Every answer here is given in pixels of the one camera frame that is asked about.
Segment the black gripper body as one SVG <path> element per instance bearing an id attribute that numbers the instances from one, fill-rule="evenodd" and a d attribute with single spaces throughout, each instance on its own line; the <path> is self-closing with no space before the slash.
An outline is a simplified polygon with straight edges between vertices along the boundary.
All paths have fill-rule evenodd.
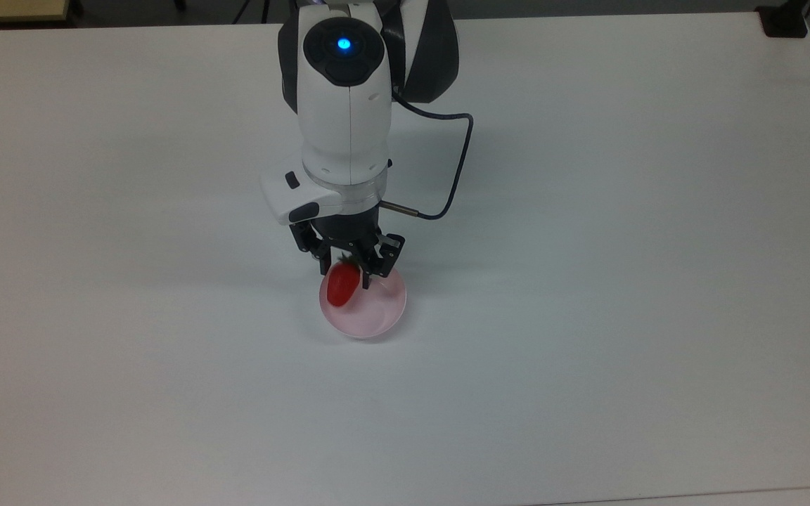
<path id="1" fill-rule="evenodd" d="M 336 214 L 311 220 L 311 226 L 321 239 L 328 240 L 338 249 L 349 245 L 375 247 L 380 242 L 379 206 L 360 214 Z"/>

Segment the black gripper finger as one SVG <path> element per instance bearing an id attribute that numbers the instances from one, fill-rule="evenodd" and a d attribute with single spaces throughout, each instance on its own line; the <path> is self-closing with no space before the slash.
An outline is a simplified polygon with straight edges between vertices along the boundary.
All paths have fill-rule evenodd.
<path id="1" fill-rule="evenodd" d="M 388 278 L 406 243 L 396 234 L 368 235 L 356 242 L 356 262 L 362 271 L 362 288 L 368 289 L 372 279 Z"/>
<path id="2" fill-rule="evenodd" d="M 289 225 L 293 239 L 299 251 L 308 253 L 319 263 L 319 273 L 328 275 L 332 265 L 333 243 L 326 237 L 319 235 L 313 221 L 300 221 Z"/>

